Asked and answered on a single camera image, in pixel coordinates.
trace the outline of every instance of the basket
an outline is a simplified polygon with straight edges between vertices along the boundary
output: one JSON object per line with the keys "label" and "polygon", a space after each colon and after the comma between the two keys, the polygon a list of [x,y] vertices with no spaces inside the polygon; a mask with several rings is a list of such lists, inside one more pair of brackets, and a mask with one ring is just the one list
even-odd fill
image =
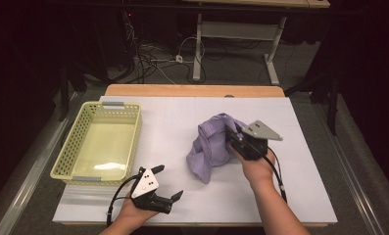
{"label": "basket", "polygon": [[120,185],[130,177],[141,122],[138,104],[84,103],[51,177],[66,184]]}

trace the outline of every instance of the purple cloth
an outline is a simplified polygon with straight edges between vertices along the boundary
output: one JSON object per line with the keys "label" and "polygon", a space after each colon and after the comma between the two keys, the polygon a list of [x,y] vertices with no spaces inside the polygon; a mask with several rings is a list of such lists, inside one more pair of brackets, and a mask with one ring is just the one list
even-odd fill
{"label": "purple cloth", "polygon": [[219,114],[198,125],[198,137],[187,155],[187,164],[203,183],[209,183],[212,167],[224,165],[235,158],[230,143],[225,141],[224,125],[236,130],[234,123],[246,126],[245,123],[227,114]]}

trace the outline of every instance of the table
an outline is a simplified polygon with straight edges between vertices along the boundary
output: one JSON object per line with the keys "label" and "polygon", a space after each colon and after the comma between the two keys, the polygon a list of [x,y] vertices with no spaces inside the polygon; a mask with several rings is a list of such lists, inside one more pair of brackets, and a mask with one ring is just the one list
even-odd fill
{"label": "table", "polygon": [[[141,104],[142,131],[133,173],[140,166],[163,164],[165,170],[157,174],[161,185],[158,195],[169,197],[184,190],[181,200],[174,204],[170,214],[159,214],[150,219],[147,225],[261,224],[253,193],[243,176],[240,162],[233,159],[221,167],[213,168],[212,180],[207,185],[186,167],[185,156],[198,135],[197,124],[221,112],[235,114],[235,118],[246,123],[258,117],[283,135],[282,142],[269,144],[282,156],[280,161],[283,181],[289,192],[289,206],[309,226],[325,226],[337,221],[290,101],[282,97],[279,87],[111,85],[106,95],[114,96],[102,97],[101,101]],[[221,98],[226,95],[236,98]],[[104,222],[107,205],[116,189],[68,185],[53,221],[66,224]],[[115,204],[114,216],[119,212],[120,204]]]}
{"label": "table", "polygon": [[[283,8],[329,8],[327,0],[184,0],[188,2],[241,4],[252,6],[272,6]],[[285,27],[286,17],[282,17],[278,24],[261,25],[255,23],[220,23],[205,22],[202,14],[197,19],[197,42],[193,69],[193,80],[200,80],[201,76],[201,38],[222,37],[272,41],[270,52],[264,54],[265,65],[272,85],[279,85],[279,79],[273,65],[273,58],[279,44],[280,36]]]}

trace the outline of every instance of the wrist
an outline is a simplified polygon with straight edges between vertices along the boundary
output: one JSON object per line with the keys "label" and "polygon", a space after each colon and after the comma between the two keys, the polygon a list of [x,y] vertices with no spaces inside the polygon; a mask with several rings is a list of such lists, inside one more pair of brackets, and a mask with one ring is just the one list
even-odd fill
{"label": "wrist", "polygon": [[250,181],[250,187],[254,192],[276,190],[272,178],[262,178],[259,180]]}
{"label": "wrist", "polygon": [[115,220],[111,226],[109,226],[105,231],[101,233],[101,235],[128,235],[131,234],[138,227],[130,226],[130,224],[125,221],[121,221],[120,219]]}

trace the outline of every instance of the tabletop surface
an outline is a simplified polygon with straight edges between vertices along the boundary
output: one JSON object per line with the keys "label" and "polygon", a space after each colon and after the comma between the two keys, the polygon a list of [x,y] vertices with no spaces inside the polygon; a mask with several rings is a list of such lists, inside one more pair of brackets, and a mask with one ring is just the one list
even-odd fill
{"label": "tabletop surface", "polygon": [[[158,174],[160,196],[169,197],[184,190],[170,214],[155,216],[151,225],[257,225],[260,217],[253,193],[242,175],[241,165],[233,159],[212,169],[212,180],[202,183],[187,168],[185,157],[198,135],[197,125],[219,113],[228,113],[244,122],[262,120],[278,131],[283,141],[269,142],[279,155],[283,181],[287,188],[289,206],[307,225],[335,223],[336,217],[322,184],[314,159],[308,149],[289,98],[223,98],[248,87],[225,86],[224,92],[214,91],[219,86],[113,85],[101,101],[138,102],[142,107],[142,131],[132,173],[140,166],[165,165]],[[180,89],[196,90],[203,97],[171,97]],[[254,91],[268,87],[249,87]],[[128,96],[146,90],[148,97]],[[204,97],[219,93],[217,97]],[[56,210],[54,221],[63,223],[104,222],[106,205],[116,187],[68,185]],[[119,211],[116,204],[114,214]]]}

